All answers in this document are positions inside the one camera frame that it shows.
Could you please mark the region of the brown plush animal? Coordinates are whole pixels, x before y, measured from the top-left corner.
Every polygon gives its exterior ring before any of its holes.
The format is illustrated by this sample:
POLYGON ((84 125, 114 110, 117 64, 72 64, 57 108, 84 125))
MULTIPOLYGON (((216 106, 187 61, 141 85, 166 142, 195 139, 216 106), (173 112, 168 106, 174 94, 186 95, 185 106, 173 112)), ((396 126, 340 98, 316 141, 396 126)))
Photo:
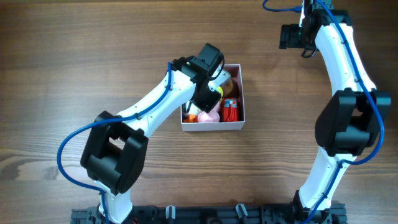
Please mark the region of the brown plush animal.
POLYGON ((239 98, 239 86, 235 80, 230 79, 221 88, 224 98, 239 98))

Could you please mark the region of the pink duck toy with hat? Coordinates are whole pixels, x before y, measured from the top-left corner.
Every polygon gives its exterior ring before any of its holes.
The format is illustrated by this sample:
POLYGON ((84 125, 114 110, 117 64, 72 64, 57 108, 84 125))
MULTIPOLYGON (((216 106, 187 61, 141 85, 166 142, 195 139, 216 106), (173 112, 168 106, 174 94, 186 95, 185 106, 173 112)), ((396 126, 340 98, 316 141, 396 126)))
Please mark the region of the pink duck toy with hat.
POLYGON ((218 123, 220 121, 220 102, 218 102, 215 107, 208 113, 202 111, 198 115, 198 122, 199 123, 218 123))

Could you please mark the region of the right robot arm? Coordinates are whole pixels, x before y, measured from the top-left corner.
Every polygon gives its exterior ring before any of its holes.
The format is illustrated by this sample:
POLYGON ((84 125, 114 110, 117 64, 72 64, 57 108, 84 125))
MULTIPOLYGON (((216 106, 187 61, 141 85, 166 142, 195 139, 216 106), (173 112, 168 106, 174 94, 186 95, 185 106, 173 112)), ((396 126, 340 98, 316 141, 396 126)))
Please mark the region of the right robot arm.
POLYGON ((281 27, 279 47, 303 49, 303 58, 307 51, 320 52, 332 97, 316 120, 317 156, 295 193, 291 219, 321 223, 333 214, 331 199, 347 168, 370 161, 380 151, 391 97, 368 77, 347 11, 334 9, 331 1, 303 1, 293 10, 301 14, 300 22, 281 27))

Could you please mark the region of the white yellow duck toy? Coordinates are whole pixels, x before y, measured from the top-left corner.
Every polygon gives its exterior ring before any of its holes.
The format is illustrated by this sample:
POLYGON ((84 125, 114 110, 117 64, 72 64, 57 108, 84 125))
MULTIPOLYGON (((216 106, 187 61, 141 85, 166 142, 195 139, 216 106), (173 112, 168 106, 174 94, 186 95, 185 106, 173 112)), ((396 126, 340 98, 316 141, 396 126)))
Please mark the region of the white yellow duck toy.
POLYGON ((183 122, 184 123, 197 123, 198 115, 202 112, 191 101, 186 102, 182 106, 183 122))

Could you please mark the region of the red toy car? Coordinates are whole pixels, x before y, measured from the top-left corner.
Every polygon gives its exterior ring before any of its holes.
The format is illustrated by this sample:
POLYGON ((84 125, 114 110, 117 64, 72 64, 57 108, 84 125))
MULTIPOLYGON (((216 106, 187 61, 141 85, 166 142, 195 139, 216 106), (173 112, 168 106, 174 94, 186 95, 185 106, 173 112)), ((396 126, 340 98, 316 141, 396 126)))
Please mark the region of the red toy car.
POLYGON ((223 98, 221 101, 221 121, 238 122, 239 104, 237 98, 223 98))

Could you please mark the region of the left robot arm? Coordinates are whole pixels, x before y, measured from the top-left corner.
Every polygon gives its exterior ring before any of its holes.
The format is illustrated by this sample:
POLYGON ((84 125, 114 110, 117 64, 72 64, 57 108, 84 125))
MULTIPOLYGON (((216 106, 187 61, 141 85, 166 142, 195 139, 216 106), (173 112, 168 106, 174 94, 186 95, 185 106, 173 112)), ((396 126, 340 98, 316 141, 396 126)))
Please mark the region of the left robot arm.
POLYGON ((110 223, 122 223, 132 211, 130 189, 143 170, 149 138, 186 102, 210 112, 221 95, 208 84, 223 67, 224 55, 207 43, 197 56, 169 63, 164 79, 132 107, 96 117, 80 164, 102 191, 98 210, 110 223))

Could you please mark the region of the wooden cat rattle drum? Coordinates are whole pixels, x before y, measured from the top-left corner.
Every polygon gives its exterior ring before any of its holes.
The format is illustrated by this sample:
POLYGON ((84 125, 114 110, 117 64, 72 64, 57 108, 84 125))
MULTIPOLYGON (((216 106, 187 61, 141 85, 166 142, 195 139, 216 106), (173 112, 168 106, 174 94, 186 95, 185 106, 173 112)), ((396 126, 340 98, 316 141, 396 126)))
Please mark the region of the wooden cat rattle drum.
POLYGON ((221 96, 223 96, 223 89, 222 89, 222 87, 218 87, 217 89, 216 89, 216 91, 221 95, 221 96))

